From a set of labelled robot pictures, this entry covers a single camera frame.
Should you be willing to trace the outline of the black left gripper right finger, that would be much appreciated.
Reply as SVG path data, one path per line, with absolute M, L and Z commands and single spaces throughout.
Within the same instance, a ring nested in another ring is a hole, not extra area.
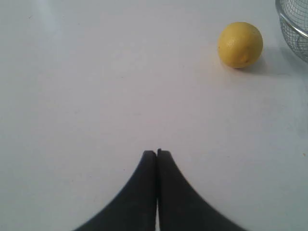
M 161 231 L 242 231 L 209 205 L 189 184 L 171 153 L 157 152 L 158 214 Z

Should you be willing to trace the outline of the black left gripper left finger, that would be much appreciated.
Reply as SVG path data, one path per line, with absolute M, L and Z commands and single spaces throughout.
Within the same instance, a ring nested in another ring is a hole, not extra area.
M 154 231 L 156 223 L 156 153 L 145 151 L 116 197 L 77 231 Z

